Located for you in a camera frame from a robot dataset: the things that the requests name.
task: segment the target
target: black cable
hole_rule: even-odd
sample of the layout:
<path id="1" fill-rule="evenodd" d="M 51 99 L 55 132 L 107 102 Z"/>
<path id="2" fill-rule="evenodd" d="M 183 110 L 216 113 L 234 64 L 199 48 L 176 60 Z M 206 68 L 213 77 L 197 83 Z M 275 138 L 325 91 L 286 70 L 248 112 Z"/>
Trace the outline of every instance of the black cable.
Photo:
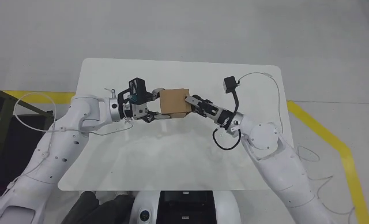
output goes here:
<path id="1" fill-rule="evenodd" d="M 237 110 L 238 110 L 238 107 L 239 107 L 239 101 L 238 101 L 238 96 L 237 96 L 237 93 L 236 93 L 236 91 L 234 90 L 234 91 L 232 91 L 232 95 L 233 95 L 233 98 L 234 98 L 234 100 L 235 100 L 235 110 L 234 110 L 234 112 L 233 112 L 233 115 L 232 115 L 232 117 L 228 120 L 228 122 L 227 122 L 227 127 L 229 127 L 229 125 L 231 124 L 231 122 L 232 122 L 232 119 L 233 119 L 233 117 L 235 117 L 235 115 L 236 115 L 236 113 L 237 113 Z M 232 150 L 232 149 L 234 149 L 234 148 L 236 148 L 236 146 L 240 143 L 240 141 L 241 141 L 241 129 L 239 129 L 238 130 L 238 140 L 237 140 L 237 142 L 236 142 L 236 144 L 235 145 L 233 145 L 231 148 L 224 148 L 224 147 L 222 147 L 218 142 L 217 142 L 217 140 L 215 139 L 215 133 L 218 131 L 218 128 L 216 128 L 214 131 L 213 131 L 213 140 L 214 140 L 214 142 L 215 142 L 215 144 L 219 147 L 219 148 L 221 148 L 222 150 Z"/>
<path id="2" fill-rule="evenodd" d="M 214 131 L 213 131 L 213 140 L 215 142 L 215 144 L 221 148 L 222 150 L 232 150 L 234 148 L 236 148 L 236 146 L 240 143 L 241 141 L 241 130 L 239 129 L 238 130 L 238 140 L 236 142 L 236 144 L 234 146 L 232 146 L 231 148 L 223 148 L 220 144 L 218 144 L 217 140 L 215 139 L 215 133 L 218 131 L 218 128 L 216 128 Z"/>

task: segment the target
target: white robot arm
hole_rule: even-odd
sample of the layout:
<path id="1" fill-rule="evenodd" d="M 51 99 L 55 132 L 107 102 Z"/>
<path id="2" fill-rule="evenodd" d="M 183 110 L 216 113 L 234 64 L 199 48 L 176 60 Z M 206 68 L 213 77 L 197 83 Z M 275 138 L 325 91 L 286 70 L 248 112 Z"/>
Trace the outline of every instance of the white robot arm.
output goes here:
<path id="1" fill-rule="evenodd" d="M 142 79 L 129 81 L 129 89 L 111 98 L 93 95 L 74 96 L 68 112 L 51 126 L 39 141 L 28 166 L 0 198 L 0 224 L 41 224 L 46 202 L 56 184 L 86 146 L 91 131 L 134 118 L 152 122 L 170 116 L 149 111 L 146 103 L 156 100 L 163 88 L 146 92 Z M 104 104 L 100 114 L 100 104 Z"/>
<path id="2" fill-rule="evenodd" d="M 282 200 L 297 224 L 335 224 L 312 191 L 307 172 L 296 152 L 273 123 L 256 124 L 246 115 L 215 106 L 197 95 L 188 96 L 186 101 L 192 104 L 193 112 L 211 118 L 233 137 L 240 135 L 244 149 L 262 178 Z M 276 150 L 261 158 L 254 151 L 270 148 Z"/>

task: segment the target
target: brown cardboard box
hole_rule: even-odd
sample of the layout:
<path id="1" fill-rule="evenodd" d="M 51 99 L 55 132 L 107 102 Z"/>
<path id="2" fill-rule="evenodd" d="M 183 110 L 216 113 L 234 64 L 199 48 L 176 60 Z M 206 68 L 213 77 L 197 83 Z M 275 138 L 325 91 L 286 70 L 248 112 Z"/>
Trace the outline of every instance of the brown cardboard box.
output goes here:
<path id="1" fill-rule="evenodd" d="M 190 90 L 185 88 L 167 89 L 160 91 L 160 108 L 162 114 L 172 118 L 182 118 L 191 112 L 191 105 L 185 101 L 190 95 Z"/>

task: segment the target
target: white table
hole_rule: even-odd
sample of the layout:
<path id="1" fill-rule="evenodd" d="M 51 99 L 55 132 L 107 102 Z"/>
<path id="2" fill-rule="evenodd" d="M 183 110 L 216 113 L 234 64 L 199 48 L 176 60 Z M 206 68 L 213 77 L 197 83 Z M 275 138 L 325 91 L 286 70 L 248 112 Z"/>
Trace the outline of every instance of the white table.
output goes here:
<path id="1" fill-rule="evenodd" d="M 140 77 L 148 91 L 189 88 L 191 95 L 233 110 L 234 100 L 225 94 L 223 78 L 238 79 L 250 72 L 266 72 L 277 81 L 284 134 L 293 145 L 281 71 L 276 66 L 88 58 L 82 64 L 77 94 L 107 97 L 110 93 L 104 88 L 121 92 L 128 88 L 129 80 Z M 237 93 L 239 112 L 255 122 L 272 121 L 280 127 L 278 93 L 271 79 L 261 74 L 247 76 Z M 159 100 L 148 107 L 160 111 Z M 119 122 L 99 132 L 123 126 Z M 64 191 L 269 189 L 241 144 L 232 151 L 215 145 L 215 127 L 212 120 L 189 114 L 183 119 L 150 124 L 136 121 L 132 129 L 109 136 L 90 135 L 89 143 L 58 186 Z M 236 141 L 229 135 L 218 139 L 229 147 Z"/>

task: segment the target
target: floor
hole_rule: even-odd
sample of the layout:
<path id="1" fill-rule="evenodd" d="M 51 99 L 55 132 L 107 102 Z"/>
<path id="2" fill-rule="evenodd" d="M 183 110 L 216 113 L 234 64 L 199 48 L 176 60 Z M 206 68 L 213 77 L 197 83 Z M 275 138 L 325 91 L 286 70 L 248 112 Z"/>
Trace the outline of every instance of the floor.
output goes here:
<path id="1" fill-rule="evenodd" d="M 74 92 L 88 57 L 277 65 L 287 100 L 351 148 L 369 206 L 369 0 L 0 0 L 0 23 L 3 90 Z M 309 175 L 334 175 L 322 200 L 349 211 L 339 154 L 290 120 L 295 146 L 321 157 L 304 162 Z M 271 191 L 235 195 L 243 223 L 293 223 Z M 55 191 L 45 223 L 60 223 L 76 197 Z"/>

